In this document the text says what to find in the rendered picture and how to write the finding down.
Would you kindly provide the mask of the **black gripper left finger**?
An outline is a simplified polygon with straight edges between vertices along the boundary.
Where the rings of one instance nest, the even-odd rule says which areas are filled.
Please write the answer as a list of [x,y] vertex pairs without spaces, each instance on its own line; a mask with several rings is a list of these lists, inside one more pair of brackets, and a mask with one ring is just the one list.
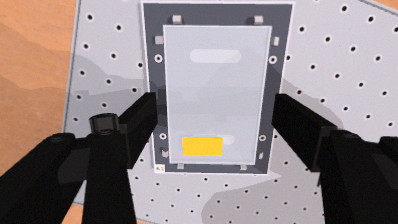
[[86,137],[53,134],[0,176],[0,224],[61,224],[86,175],[81,224],[137,224],[127,169],[158,123],[156,92],[89,123]]

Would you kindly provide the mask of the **dark grey rectangular frame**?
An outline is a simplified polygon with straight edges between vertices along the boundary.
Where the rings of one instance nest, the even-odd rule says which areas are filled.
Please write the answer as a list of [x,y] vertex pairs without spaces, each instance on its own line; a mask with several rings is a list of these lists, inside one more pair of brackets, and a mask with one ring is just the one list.
[[[148,92],[156,92],[157,105],[154,173],[269,175],[275,94],[282,90],[294,7],[287,1],[141,1]],[[169,162],[164,25],[272,27],[255,165]]]

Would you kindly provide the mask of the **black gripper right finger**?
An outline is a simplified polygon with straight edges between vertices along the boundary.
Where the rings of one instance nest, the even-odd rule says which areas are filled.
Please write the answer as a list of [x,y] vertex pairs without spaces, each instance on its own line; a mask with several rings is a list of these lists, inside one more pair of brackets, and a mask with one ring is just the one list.
[[286,93],[275,95],[272,126],[320,173],[325,224],[398,224],[398,137],[365,141]]

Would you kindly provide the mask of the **clear rectangular plastic lid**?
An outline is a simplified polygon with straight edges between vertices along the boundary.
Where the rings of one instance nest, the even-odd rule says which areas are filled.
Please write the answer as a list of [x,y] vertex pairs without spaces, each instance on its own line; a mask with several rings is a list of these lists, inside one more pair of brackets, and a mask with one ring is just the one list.
[[271,31],[163,26],[170,163],[255,165]]

